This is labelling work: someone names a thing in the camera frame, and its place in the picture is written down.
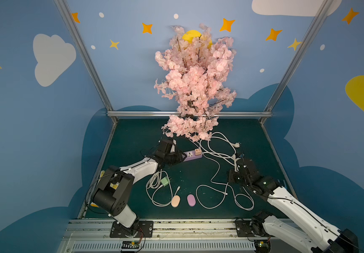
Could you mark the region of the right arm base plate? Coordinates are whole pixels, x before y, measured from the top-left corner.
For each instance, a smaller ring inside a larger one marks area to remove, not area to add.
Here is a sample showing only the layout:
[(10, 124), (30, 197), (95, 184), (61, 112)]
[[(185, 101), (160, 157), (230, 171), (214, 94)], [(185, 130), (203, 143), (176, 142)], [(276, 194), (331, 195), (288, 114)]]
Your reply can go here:
[(238, 237), (269, 237), (259, 221), (236, 219), (234, 221)]

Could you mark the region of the pink USB charger adapter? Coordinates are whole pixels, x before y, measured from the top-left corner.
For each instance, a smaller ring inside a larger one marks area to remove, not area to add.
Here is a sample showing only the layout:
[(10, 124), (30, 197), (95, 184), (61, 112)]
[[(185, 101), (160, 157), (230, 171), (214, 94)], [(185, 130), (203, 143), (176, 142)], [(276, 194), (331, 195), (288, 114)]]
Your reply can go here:
[(203, 153), (202, 153), (202, 150), (200, 148), (197, 148), (194, 150), (194, 154), (195, 156), (201, 156)]

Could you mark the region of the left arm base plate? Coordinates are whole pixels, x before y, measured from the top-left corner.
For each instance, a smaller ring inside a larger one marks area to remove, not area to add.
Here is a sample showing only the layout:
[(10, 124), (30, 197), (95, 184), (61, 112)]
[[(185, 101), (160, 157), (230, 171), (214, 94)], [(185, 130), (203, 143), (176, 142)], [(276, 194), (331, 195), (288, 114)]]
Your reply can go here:
[(153, 221), (135, 221), (130, 228), (125, 227), (118, 221), (114, 221), (110, 230), (110, 238), (151, 238), (154, 229)]

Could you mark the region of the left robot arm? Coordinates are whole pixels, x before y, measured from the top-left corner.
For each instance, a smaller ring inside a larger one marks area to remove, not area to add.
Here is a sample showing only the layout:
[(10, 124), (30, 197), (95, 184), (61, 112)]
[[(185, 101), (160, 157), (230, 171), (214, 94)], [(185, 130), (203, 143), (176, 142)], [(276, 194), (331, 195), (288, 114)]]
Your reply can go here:
[(176, 140), (159, 141), (153, 154), (125, 167), (110, 166), (98, 180), (91, 194), (91, 202), (106, 211), (126, 229), (138, 229), (138, 216), (129, 208), (128, 200), (133, 185), (139, 180), (159, 172), (166, 165), (183, 162), (187, 154), (176, 146)]

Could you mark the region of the aluminium front rail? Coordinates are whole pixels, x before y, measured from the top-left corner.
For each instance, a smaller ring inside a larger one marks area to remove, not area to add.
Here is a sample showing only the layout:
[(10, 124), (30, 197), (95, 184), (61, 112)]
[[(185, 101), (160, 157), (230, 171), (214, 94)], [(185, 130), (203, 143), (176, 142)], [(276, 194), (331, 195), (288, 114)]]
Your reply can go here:
[(235, 219), (149, 219), (148, 238), (128, 249), (131, 238), (111, 238), (111, 219), (70, 220), (59, 253), (253, 253), (256, 241), (270, 242), (273, 253), (296, 253), (276, 237), (239, 237)]

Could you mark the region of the green circuit board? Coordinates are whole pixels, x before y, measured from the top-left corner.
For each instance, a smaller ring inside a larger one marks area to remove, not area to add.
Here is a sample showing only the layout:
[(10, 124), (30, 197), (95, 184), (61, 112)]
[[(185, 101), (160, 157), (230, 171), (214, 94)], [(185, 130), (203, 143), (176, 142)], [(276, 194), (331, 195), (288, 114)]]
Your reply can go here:
[(136, 240), (132, 240), (132, 241), (122, 241), (121, 242), (121, 251), (138, 251), (140, 250), (140, 245), (141, 242), (138, 242)]

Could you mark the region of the green USB charger adapter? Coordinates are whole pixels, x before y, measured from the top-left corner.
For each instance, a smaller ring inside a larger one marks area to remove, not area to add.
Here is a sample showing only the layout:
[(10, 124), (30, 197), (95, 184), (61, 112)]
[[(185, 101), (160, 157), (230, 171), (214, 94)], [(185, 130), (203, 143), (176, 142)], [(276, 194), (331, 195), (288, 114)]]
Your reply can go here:
[(167, 185), (169, 185), (170, 181), (168, 177), (164, 177), (160, 180), (161, 186), (162, 187), (166, 187)]

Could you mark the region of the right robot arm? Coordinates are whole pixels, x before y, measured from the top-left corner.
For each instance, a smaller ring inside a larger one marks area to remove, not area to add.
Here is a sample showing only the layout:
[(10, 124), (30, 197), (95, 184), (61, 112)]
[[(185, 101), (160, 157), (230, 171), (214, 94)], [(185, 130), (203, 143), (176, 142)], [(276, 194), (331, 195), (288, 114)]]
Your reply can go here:
[(251, 159), (234, 159), (229, 178), (250, 190), (285, 214), (295, 227), (268, 211), (261, 211), (245, 225), (259, 237), (276, 237), (302, 253), (359, 253), (358, 237), (352, 231), (340, 230), (298, 201), (277, 180), (263, 176)]

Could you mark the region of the pink artificial blossom tree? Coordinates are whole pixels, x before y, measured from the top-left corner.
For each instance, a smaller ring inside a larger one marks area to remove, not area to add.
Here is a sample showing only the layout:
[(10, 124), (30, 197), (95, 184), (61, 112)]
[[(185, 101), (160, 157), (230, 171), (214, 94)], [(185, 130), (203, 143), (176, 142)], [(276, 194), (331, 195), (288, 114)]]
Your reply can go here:
[(210, 140), (218, 125), (217, 114), (232, 106), (237, 93), (223, 84), (233, 68), (236, 51), (231, 37), (212, 42), (210, 27), (187, 41), (181, 26), (174, 26), (170, 48), (156, 52), (155, 60), (167, 75), (154, 88), (163, 98), (178, 103), (177, 114), (162, 127), (169, 138), (184, 137), (193, 142)]

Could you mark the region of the yellow work glove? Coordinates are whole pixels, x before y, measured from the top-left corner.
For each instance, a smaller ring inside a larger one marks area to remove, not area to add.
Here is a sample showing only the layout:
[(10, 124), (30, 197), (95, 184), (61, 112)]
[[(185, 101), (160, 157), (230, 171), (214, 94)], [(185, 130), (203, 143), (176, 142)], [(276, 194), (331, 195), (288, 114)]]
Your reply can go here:
[(105, 171), (104, 171), (104, 170), (102, 170), (102, 171), (100, 172), (99, 181), (100, 181), (100, 179), (104, 176), (104, 174), (105, 174)]

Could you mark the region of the purple power strip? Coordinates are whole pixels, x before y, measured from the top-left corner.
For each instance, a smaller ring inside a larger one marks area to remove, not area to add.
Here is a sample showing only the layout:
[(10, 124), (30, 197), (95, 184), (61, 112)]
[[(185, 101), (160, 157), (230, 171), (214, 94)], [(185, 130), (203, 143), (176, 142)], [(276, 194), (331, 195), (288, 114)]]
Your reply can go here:
[(201, 156), (195, 156), (194, 150), (192, 150), (192, 151), (186, 151), (186, 152), (184, 152), (184, 154), (185, 154), (184, 162), (192, 161), (192, 160), (196, 160), (196, 159), (200, 159), (203, 156), (203, 155), (201, 155)]

